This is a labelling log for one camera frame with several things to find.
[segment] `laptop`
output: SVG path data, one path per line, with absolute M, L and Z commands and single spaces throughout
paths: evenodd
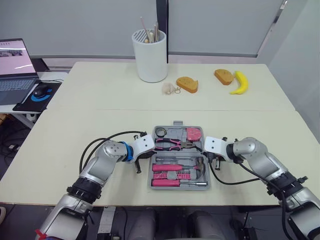
M 38 79 L 22 38 L 0 40 L 0 105 L 21 103 Z

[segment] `tool kit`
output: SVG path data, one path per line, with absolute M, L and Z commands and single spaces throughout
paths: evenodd
M 155 190 L 207 190 L 210 187 L 208 159 L 202 155 L 205 138 L 201 127 L 156 126 L 152 137 L 148 185 Z

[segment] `screwdriver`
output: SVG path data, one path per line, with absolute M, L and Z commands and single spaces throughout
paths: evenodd
M 179 187 L 180 184 L 207 186 L 208 182 L 207 181 L 180 182 L 179 180 L 170 180 L 170 179 L 153 179 L 152 180 L 153 187 Z

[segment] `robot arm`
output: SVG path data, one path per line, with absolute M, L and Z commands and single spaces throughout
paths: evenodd
M 36 240 L 80 240 L 87 234 L 87 217 L 92 204 L 101 196 L 118 162 L 133 163 L 137 157 L 155 148 L 151 135 L 138 138 L 131 144 L 106 141 L 95 152 L 76 182 L 67 188 L 58 204 L 36 230 Z
M 308 178 L 295 178 L 262 142 L 253 137 L 234 143 L 207 137 L 204 149 L 227 162 L 239 164 L 247 160 L 253 172 L 274 184 L 277 188 L 262 180 L 269 195 L 273 194 L 280 201 L 284 194 L 285 203 L 280 202 L 291 212 L 288 222 L 298 239 L 314 239 L 320 234 L 320 200 L 302 186 Z

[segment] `computer mouse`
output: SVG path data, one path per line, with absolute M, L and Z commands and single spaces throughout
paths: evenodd
M 36 98 L 42 98 L 47 94 L 49 87 L 46 84 L 39 84 L 36 86 L 36 88 L 33 90 L 33 95 Z

